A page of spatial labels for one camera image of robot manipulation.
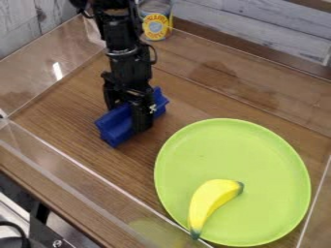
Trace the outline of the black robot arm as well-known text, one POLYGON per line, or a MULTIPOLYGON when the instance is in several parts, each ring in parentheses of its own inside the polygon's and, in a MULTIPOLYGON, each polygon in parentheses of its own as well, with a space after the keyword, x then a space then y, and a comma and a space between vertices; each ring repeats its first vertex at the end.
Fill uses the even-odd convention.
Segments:
POLYGON ((153 89, 150 45, 141 40, 142 22, 134 0, 68 0, 90 18, 105 42, 109 71, 101 73, 102 97, 108 110, 128 103, 136 133, 152 126, 153 89))

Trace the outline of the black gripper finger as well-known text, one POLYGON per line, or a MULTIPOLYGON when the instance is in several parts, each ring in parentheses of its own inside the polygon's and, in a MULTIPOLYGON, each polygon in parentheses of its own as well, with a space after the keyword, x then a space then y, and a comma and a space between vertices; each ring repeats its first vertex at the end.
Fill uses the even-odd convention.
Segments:
POLYGON ((110 83, 102 84, 102 97, 108 110, 116 109, 125 102, 125 94, 121 90, 114 88, 110 83))
POLYGON ((132 125, 136 133, 144 132, 153 121, 154 101, 150 92, 136 97, 130 102, 132 125))

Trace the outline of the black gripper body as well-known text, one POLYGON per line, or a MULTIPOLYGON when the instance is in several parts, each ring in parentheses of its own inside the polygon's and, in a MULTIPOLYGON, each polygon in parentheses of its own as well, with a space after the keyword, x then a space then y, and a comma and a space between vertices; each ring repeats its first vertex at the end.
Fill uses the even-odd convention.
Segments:
POLYGON ((110 83, 125 94, 125 101, 133 101, 137 96, 152 92, 149 80, 150 67, 156 60, 150 59, 148 47, 134 47, 124 50, 109 50, 105 53, 109 70, 102 71, 102 83, 110 83))

